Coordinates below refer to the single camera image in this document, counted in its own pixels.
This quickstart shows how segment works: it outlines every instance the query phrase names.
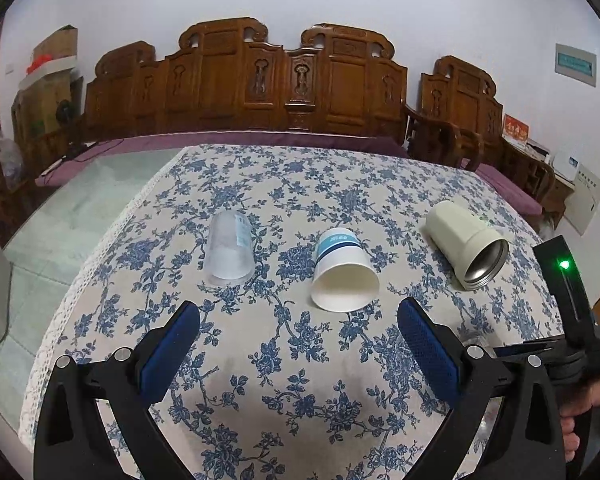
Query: cardboard box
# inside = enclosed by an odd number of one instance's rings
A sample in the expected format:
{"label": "cardboard box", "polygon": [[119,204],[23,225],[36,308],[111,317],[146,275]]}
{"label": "cardboard box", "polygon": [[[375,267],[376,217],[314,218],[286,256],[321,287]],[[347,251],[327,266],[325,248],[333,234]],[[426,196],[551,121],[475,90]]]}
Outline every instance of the cardboard box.
{"label": "cardboard box", "polygon": [[72,102],[70,70],[45,75],[18,92],[11,113],[14,140],[21,148],[60,128],[56,110],[63,100]]}
{"label": "cardboard box", "polygon": [[77,56],[78,54],[78,29],[67,25],[56,30],[45,41],[33,49],[32,61],[39,56],[49,54],[54,59],[61,57]]}
{"label": "cardboard box", "polygon": [[53,59],[47,61],[35,69],[33,72],[28,74],[22,81],[18,83],[18,90],[26,90],[33,83],[42,79],[44,76],[62,72],[63,70],[72,70],[78,66],[78,58],[75,56],[61,57],[60,59]]}

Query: purple cushion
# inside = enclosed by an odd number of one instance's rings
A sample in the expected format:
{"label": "purple cushion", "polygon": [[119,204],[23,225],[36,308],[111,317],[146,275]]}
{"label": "purple cushion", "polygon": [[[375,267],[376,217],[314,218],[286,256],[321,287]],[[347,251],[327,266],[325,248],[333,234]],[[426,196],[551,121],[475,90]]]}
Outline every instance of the purple cushion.
{"label": "purple cushion", "polygon": [[36,179],[37,186],[64,186],[80,173],[94,158],[118,153],[150,152],[184,148],[198,144],[243,144],[245,146],[299,146],[302,148],[331,148],[350,152],[409,158],[407,152],[391,137],[348,137],[290,132],[195,132],[161,134],[126,139],[107,140],[89,151],[69,160],[46,176]]}
{"label": "purple cushion", "polygon": [[[462,167],[464,168],[468,164],[468,160],[462,161]],[[481,164],[478,169],[475,170],[481,179],[491,184],[498,194],[506,200],[513,209],[515,209],[521,215],[541,215],[542,206],[531,198],[528,194],[522,191],[506,176],[501,174],[493,166],[487,164]]]}

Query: white lace trim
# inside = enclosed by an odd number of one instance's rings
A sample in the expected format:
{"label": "white lace trim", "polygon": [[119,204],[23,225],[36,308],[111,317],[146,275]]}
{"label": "white lace trim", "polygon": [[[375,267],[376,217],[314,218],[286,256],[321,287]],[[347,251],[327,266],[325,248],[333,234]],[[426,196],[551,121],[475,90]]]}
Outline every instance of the white lace trim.
{"label": "white lace trim", "polygon": [[165,164],[152,179],[140,190],[140,192],[129,202],[120,216],[109,227],[105,235],[99,241],[93,253],[87,258],[85,263],[80,268],[80,272],[75,277],[73,283],[69,287],[66,295],[62,299],[62,303],[56,310],[49,327],[46,329],[42,344],[36,353],[36,358],[33,362],[33,367],[27,381],[27,389],[25,391],[22,410],[20,412],[20,426],[18,428],[18,437],[22,443],[33,452],[34,447],[34,427],[40,413],[42,404],[42,395],[46,389],[48,378],[51,375],[51,360],[54,356],[56,342],[62,335],[64,327],[69,318],[74,312],[74,307],[77,304],[84,289],[89,285],[94,272],[104,259],[113,242],[118,238],[126,224],[131,220],[135,212],[138,210],[142,202],[146,199],[149,193],[152,192],[158,181],[167,174],[171,168],[183,157],[189,150],[189,147],[183,148],[174,156],[167,164]]}

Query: red object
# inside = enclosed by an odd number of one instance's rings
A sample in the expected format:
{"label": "red object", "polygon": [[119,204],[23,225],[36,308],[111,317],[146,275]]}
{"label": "red object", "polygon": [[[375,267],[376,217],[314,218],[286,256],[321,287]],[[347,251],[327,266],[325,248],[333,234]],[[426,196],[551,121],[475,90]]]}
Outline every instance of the red object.
{"label": "red object", "polygon": [[510,115],[505,115],[504,134],[506,137],[516,140],[520,144],[526,144],[526,140],[529,137],[529,127],[522,121],[519,121]]}
{"label": "red object", "polygon": [[43,54],[42,56],[38,56],[36,59],[33,60],[33,63],[31,63],[31,66],[29,68],[27,68],[27,75],[29,75],[35,69],[43,66],[47,61],[52,61],[52,60],[53,60],[53,56],[50,54]]}

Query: blue floral tablecloth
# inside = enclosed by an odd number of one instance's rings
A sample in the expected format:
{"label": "blue floral tablecloth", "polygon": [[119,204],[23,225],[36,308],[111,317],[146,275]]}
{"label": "blue floral tablecloth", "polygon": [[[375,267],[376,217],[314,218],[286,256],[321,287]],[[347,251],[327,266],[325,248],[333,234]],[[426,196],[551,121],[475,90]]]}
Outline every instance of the blue floral tablecloth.
{"label": "blue floral tablecloth", "polygon": [[[480,290],[462,290],[423,234],[427,212],[446,199],[507,231],[509,259]],[[217,288],[202,262],[210,220],[224,209],[248,215],[256,273]],[[379,299],[350,314],[309,300],[316,241],[336,226],[358,234],[381,283]],[[21,438],[31,446],[58,356],[89,362],[133,347],[190,300],[200,338],[151,412],[197,480],[401,479],[446,406],[396,327],[400,300],[414,296],[435,322],[493,346],[558,333],[531,251],[538,242],[473,173],[335,150],[186,148],[112,227],[65,298],[29,381]],[[136,474],[100,405],[116,453]]]}

